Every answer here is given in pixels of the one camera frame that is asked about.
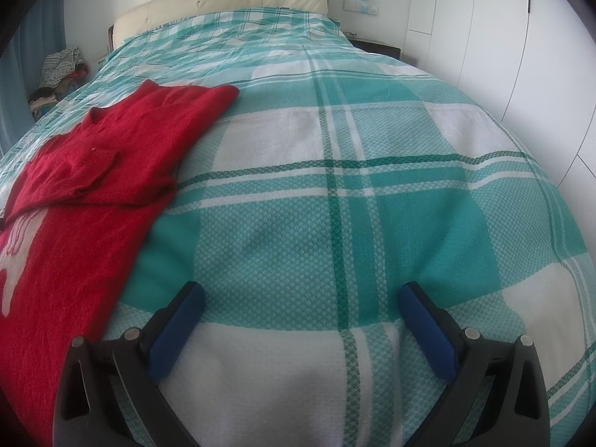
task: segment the blue gripper pad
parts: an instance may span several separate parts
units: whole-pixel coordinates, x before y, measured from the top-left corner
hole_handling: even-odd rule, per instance
[[[397,307],[435,376],[450,383],[457,376],[459,369],[457,349],[409,283],[399,290]]]
[[[205,290],[196,284],[149,350],[147,374],[154,384],[167,377],[205,310]]]

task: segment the dark wooden nightstand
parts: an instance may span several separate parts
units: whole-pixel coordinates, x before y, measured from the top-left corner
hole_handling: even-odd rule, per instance
[[[399,60],[401,49],[398,49],[397,47],[391,47],[386,43],[376,40],[368,40],[367,38],[348,37],[348,40],[357,49],[361,49],[369,53],[380,53],[381,55],[386,55]]]

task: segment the red sweater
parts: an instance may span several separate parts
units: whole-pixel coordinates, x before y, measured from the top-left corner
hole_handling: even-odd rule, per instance
[[[0,232],[0,387],[41,446],[70,340],[101,338],[172,171],[237,95],[146,81],[51,138],[16,180]]]

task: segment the blue curtain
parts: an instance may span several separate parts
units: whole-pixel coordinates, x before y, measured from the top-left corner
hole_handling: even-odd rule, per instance
[[[39,87],[45,57],[65,47],[64,0],[37,0],[0,58],[2,155],[35,124],[29,95]]]

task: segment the bedspread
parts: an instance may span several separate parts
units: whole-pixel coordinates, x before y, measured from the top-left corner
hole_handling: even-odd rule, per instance
[[[145,79],[240,89],[177,171],[106,333],[204,286],[204,322],[160,384],[201,445],[407,441],[445,386],[397,311],[410,280],[462,327],[533,338],[564,445],[596,399],[596,274],[556,186],[501,123],[324,16],[212,13],[108,56],[4,157],[0,198],[50,135]]]

